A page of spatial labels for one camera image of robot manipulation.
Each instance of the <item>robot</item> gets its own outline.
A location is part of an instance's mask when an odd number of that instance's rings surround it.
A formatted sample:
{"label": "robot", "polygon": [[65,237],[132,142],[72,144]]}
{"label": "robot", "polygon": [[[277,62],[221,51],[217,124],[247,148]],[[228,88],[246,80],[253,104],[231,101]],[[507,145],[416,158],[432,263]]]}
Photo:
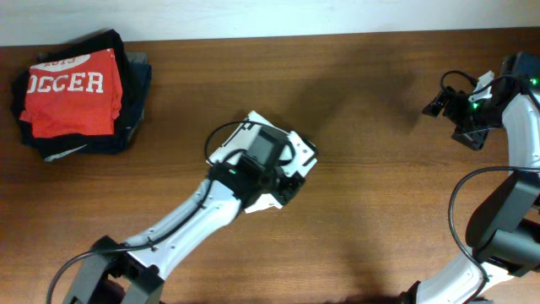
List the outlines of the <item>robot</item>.
{"label": "robot", "polygon": [[[476,89],[466,94],[444,85],[460,74]],[[456,124],[452,138],[468,148],[483,147],[489,130],[505,128],[510,166],[483,168],[465,176],[451,195],[449,226],[461,253],[434,277],[416,282],[397,304],[481,302],[478,296],[500,282],[540,270],[540,225],[524,219],[540,207],[540,57],[519,53],[505,58],[500,76],[475,79],[450,71],[441,92],[423,114]],[[219,130],[238,125],[210,156],[208,144]],[[316,146],[294,131],[285,132],[251,112],[241,122],[214,130],[205,144],[211,165],[196,192],[160,222],[117,243],[104,236],[92,248],[65,263],[53,278],[46,303],[67,268],[83,264],[63,304],[158,304],[165,280],[204,239],[240,215],[282,208],[300,190],[317,162]],[[453,224],[453,205],[469,178],[488,171],[509,177],[473,213],[462,244]],[[109,277],[127,278],[124,291]]]}

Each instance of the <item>table surface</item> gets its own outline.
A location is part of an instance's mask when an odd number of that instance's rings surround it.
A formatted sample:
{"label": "table surface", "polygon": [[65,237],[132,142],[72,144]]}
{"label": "table surface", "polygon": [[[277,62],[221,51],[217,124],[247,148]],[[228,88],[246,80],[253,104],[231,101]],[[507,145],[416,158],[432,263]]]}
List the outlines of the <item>table surface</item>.
{"label": "table surface", "polygon": [[[456,182],[508,162],[505,132],[484,150],[420,115],[440,76],[499,72],[504,56],[540,48],[540,29],[324,35],[127,43],[154,79],[145,122],[119,155],[52,163],[20,143],[9,85],[38,52],[0,48],[0,302],[42,303],[57,269],[103,235],[121,241],[187,198],[204,178],[203,144],[218,125],[261,113],[305,134],[319,163],[281,210],[243,214],[167,279],[167,303],[323,303],[396,296],[458,253],[446,209]],[[459,80],[449,84],[464,85]],[[479,176],[458,197],[457,229],[505,178]],[[76,273],[60,281],[60,301]],[[533,303],[540,277],[489,290]]]}

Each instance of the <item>black fabric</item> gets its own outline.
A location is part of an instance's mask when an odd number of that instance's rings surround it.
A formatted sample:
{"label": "black fabric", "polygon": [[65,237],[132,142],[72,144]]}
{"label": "black fabric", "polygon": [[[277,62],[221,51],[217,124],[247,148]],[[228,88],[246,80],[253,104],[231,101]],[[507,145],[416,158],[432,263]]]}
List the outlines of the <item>black fabric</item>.
{"label": "black fabric", "polygon": [[[20,114],[24,110],[24,98],[30,73],[28,71],[22,73],[12,83],[13,104],[11,110],[21,129],[23,144],[37,148],[44,159],[84,145],[84,150],[80,150],[80,152],[115,154],[127,147],[130,130],[137,125],[141,117],[144,99],[148,93],[149,80],[151,79],[151,67],[149,65],[146,65],[146,68],[138,67],[138,72],[132,70],[124,52],[122,39],[118,33],[114,30],[108,30],[64,51],[49,54],[42,62],[59,61],[106,48],[114,49],[122,85],[120,116],[115,120],[115,134],[113,135],[86,136],[83,134],[67,134],[55,138],[34,138],[31,124],[19,120]],[[143,89],[143,84],[147,85],[146,90]]]}

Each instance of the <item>wooden table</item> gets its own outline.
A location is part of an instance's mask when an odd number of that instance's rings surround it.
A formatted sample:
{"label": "wooden table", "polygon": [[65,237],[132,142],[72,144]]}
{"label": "wooden table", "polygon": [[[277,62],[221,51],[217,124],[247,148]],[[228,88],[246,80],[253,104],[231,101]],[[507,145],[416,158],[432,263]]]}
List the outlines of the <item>wooden table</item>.
{"label": "wooden table", "polygon": [[[395,296],[440,271],[458,249],[448,198],[469,171],[508,162],[504,131],[473,152],[445,118],[421,116],[440,76],[499,72],[504,56],[540,48],[540,29],[460,30],[127,43],[147,52],[154,80],[146,121],[115,156],[52,163],[20,143],[9,84],[37,52],[0,49],[0,302],[42,303],[57,269],[103,235],[121,241],[183,202],[204,178],[203,143],[256,110],[304,133],[321,151],[297,198],[243,214],[210,236],[167,279],[167,303],[322,303]],[[455,85],[463,85],[450,80]],[[458,197],[462,235],[505,178],[480,176]],[[62,277],[60,301],[76,269]],[[533,303],[528,274],[487,292]]]}

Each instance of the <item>white wall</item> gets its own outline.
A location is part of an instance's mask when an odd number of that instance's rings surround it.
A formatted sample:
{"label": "white wall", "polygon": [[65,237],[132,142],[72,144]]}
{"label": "white wall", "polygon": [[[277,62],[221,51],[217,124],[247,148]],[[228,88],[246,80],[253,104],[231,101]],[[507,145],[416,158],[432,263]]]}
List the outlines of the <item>white wall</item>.
{"label": "white wall", "polygon": [[540,25],[538,0],[0,0],[0,45]]}

